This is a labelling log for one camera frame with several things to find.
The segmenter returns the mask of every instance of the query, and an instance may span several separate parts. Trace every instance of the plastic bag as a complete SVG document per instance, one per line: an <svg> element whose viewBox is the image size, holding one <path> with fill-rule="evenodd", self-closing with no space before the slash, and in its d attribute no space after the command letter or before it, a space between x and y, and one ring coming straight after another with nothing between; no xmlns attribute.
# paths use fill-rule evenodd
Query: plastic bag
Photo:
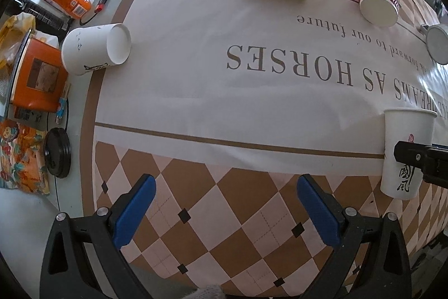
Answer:
<svg viewBox="0 0 448 299"><path fill-rule="evenodd" d="M15 53L29 29L36 30L36 18L24 12L11 16L3 24L0 30L0 69L14 63Z"/></svg>

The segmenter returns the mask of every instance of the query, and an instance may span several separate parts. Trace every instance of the black bracket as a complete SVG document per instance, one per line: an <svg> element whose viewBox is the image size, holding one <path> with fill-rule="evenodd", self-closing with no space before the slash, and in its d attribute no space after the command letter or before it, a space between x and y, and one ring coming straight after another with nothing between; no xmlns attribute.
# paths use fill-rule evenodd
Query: black bracket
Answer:
<svg viewBox="0 0 448 299"><path fill-rule="evenodd" d="M448 147L398 141L395 160L419 168L427 183L448 188Z"/></svg>
<svg viewBox="0 0 448 299"><path fill-rule="evenodd" d="M349 299L411 298L409 260L397 216L360 215L343 209L322 191L311 175L297 181L297 195L322 240L333 253L301 299L334 299L363 242L370 242ZM92 243L104 273L119 299L152 299L119 249L128 244L155 196L155 179L143 175L111 209L88 217L59 213L53 223L40 278L42 299L107 299L90 266L84 243Z"/></svg>
<svg viewBox="0 0 448 299"><path fill-rule="evenodd" d="M322 191L311 175L297 181L297 195L324 243L333 253L301 299L333 299L337 296L361 243L369 248L353 283L350 299L410 299L411 272L405 239L397 216L366 217L345 209Z"/></svg>
<svg viewBox="0 0 448 299"><path fill-rule="evenodd" d="M40 276L42 299L106 299L90 266L84 243L92 243L118 298L152 299L119 251L128 244L155 196L155 179L143 175L111 209L88 217L59 213L53 222Z"/></svg>

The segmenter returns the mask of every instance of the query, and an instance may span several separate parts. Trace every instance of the diamond pattern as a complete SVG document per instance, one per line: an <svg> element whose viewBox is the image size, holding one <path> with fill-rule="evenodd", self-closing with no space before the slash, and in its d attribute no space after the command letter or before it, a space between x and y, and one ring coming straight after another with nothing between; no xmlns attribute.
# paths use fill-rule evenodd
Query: diamond pattern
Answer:
<svg viewBox="0 0 448 299"><path fill-rule="evenodd" d="M102 179L107 182L120 160L113 145L98 142L95 146L95 162Z"/></svg>
<svg viewBox="0 0 448 299"><path fill-rule="evenodd" d="M400 0L399 18L416 30L420 25L437 24L438 18L435 12L429 8L423 0Z"/></svg>
<svg viewBox="0 0 448 299"><path fill-rule="evenodd" d="M161 277L190 286L222 284L234 295L298 295L332 252L297 199L299 175L204 165L98 142L95 153L102 151L116 151L118 164L110 173L98 158L110 176L102 180L98 168L94 178L103 184L97 207L110 207L142 173L158 173L155 199L123 254ZM134 167L138 162L142 168ZM395 212L409 253L427 244L448 218L448 190L440 187L423 183L416 198L402 201L380 191L380 177L314 178L343 206L364 215ZM361 245L346 285L354 282L366 251Z"/></svg>

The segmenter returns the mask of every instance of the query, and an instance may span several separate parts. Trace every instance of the black cable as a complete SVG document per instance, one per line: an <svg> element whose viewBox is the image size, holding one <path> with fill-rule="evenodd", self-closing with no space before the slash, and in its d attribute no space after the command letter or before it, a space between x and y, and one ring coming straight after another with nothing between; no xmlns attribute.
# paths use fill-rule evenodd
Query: black cable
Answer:
<svg viewBox="0 0 448 299"><path fill-rule="evenodd" d="M67 132L67 126L69 125L69 99L67 98L67 116L66 116L66 132Z"/></svg>
<svg viewBox="0 0 448 299"><path fill-rule="evenodd" d="M93 20L93 18L95 18L95 16L97 15L98 13L94 13L93 14L93 16L91 16L91 18L89 18L86 22L82 22L81 21L81 19L82 19L82 17L79 19L79 25L80 26L84 26L84 25L86 25L86 24L88 24L91 20Z"/></svg>
<svg viewBox="0 0 448 299"><path fill-rule="evenodd" d="M57 184L56 184L56 176L53 176L55 178L55 190L56 190L56 200L57 200L57 209L60 212L60 206L59 206L59 196L57 194Z"/></svg>

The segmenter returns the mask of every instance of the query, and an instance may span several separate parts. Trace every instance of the black lid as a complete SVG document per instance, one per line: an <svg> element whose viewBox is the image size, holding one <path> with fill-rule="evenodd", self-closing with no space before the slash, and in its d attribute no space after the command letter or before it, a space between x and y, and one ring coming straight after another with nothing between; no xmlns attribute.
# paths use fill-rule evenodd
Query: black lid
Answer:
<svg viewBox="0 0 448 299"><path fill-rule="evenodd" d="M63 128L48 131L43 143L43 155L48 171L59 178L69 175L72 163L72 149L69 137Z"/></svg>

